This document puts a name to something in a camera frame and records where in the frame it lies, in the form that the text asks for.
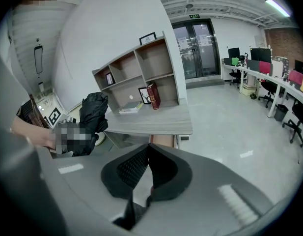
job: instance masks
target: paper notice on door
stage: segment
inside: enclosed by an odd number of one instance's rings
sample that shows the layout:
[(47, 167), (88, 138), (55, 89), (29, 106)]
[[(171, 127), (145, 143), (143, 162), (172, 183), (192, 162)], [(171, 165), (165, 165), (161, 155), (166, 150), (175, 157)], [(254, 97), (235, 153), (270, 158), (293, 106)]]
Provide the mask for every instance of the paper notice on door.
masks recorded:
[(179, 44), (180, 51), (189, 48), (186, 37), (178, 38), (177, 42)]
[(199, 35), (199, 43), (200, 46), (209, 45), (209, 40), (207, 35)]

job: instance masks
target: brick wall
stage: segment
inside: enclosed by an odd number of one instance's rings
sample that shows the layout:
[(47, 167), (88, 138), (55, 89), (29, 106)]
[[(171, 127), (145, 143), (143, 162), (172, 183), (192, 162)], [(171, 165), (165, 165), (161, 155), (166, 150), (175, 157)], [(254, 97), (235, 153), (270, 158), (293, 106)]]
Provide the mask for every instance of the brick wall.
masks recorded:
[(273, 50), (273, 56), (289, 59), (290, 69), (294, 60), (303, 62), (303, 39), (296, 28), (277, 28), (265, 30), (267, 45)]

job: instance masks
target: linear pendant light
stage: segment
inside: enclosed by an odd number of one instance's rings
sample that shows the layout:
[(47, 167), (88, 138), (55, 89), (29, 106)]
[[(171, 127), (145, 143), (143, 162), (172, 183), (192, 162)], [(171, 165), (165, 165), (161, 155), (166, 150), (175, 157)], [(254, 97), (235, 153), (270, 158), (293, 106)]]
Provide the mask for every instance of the linear pendant light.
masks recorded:
[(290, 15), (274, 0), (266, 0), (266, 3), (270, 4), (273, 8), (278, 10), (283, 16), (290, 17)]

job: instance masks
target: book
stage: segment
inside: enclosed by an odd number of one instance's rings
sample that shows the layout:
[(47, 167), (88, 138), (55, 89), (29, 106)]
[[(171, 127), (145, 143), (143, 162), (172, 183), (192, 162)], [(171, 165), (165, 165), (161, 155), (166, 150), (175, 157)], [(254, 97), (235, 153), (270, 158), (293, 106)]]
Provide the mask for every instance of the book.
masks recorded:
[(125, 109), (125, 110), (121, 109), (121, 110), (119, 111), (119, 113), (120, 113), (120, 114), (138, 113), (138, 111), (141, 109), (142, 106), (143, 106), (143, 103), (141, 102), (136, 108), (131, 109), (131, 110), (129, 110), (129, 109)]
[(140, 104), (141, 101), (129, 102), (124, 107), (122, 107), (122, 110), (133, 110), (136, 109)]
[(161, 104), (161, 99), (155, 82), (147, 86), (147, 92), (149, 94), (150, 102), (152, 104), (153, 109), (159, 109), (159, 106)]

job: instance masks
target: glossy floor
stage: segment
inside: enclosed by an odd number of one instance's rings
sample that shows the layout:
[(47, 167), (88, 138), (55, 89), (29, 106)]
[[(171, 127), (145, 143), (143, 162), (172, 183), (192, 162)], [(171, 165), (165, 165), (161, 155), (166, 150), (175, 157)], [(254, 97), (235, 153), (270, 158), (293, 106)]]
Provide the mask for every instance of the glossy floor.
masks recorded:
[[(266, 93), (262, 89), (260, 96)], [(180, 149), (221, 162), (274, 204), (295, 190), (303, 176), (303, 148), (298, 136), (290, 144), (289, 128), (267, 117), (270, 108), (263, 100), (252, 100), (229, 84), (189, 89), (187, 96), (193, 134)], [(297, 123), (293, 98), (284, 104), (289, 109), (284, 121)]]

